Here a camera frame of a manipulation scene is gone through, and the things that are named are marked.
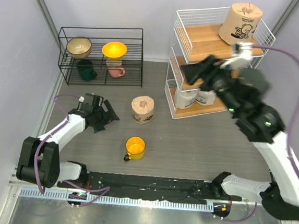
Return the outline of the white toilet paper roll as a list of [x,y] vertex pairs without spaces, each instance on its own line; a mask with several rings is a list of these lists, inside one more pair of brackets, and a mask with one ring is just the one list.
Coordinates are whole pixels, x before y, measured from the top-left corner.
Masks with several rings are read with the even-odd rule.
[[212,105],[216,99],[216,95],[213,91],[198,91],[195,101],[199,105],[207,106]]

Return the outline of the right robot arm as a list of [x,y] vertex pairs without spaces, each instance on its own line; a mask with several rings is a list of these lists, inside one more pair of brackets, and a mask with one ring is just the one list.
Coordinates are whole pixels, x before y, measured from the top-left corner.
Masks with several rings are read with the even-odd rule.
[[243,68],[238,77],[225,62],[213,55],[196,64],[180,67],[192,85],[201,79],[201,91],[213,91],[236,120],[238,129],[253,143],[264,158],[270,182],[239,178],[222,172],[214,180],[212,194],[217,199],[228,195],[260,203],[265,211],[279,220],[299,221],[299,167],[288,155],[285,125],[280,114],[262,101],[270,84],[262,72]]

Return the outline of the brown roll back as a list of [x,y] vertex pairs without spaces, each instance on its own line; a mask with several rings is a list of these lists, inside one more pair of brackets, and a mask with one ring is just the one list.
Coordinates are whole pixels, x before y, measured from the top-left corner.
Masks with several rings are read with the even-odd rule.
[[138,124],[151,121],[154,113],[154,100],[150,96],[137,96],[131,102],[133,119]]

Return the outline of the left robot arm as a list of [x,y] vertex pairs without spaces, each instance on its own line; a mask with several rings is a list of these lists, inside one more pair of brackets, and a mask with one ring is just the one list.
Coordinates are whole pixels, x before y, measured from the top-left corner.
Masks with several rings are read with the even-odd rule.
[[89,177],[87,166],[80,162],[61,162],[61,150],[79,133],[91,128],[94,133],[118,121],[111,103],[95,94],[77,95],[78,104],[70,111],[63,110],[65,118],[57,126],[40,135],[27,137],[17,164],[17,179],[38,186],[40,193],[56,184],[82,189]]

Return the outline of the brown roll front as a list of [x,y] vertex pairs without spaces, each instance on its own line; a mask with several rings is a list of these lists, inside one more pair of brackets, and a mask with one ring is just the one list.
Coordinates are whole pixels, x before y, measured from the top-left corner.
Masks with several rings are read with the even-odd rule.
[[251,42],[263,11],[251,3],[234,3],[223,21],[218,35],[227,44]]

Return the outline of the brown roll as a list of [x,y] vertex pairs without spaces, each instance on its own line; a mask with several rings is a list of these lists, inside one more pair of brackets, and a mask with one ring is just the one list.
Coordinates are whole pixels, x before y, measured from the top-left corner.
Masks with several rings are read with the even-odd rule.
[[150,96],[137,96],[131,102],[133,119],[138,124],[151,121],[154,113],[154,100]]
[[234,3],[223,21],[218,35],[227,44],[251,42],[263,11],[251,3]]

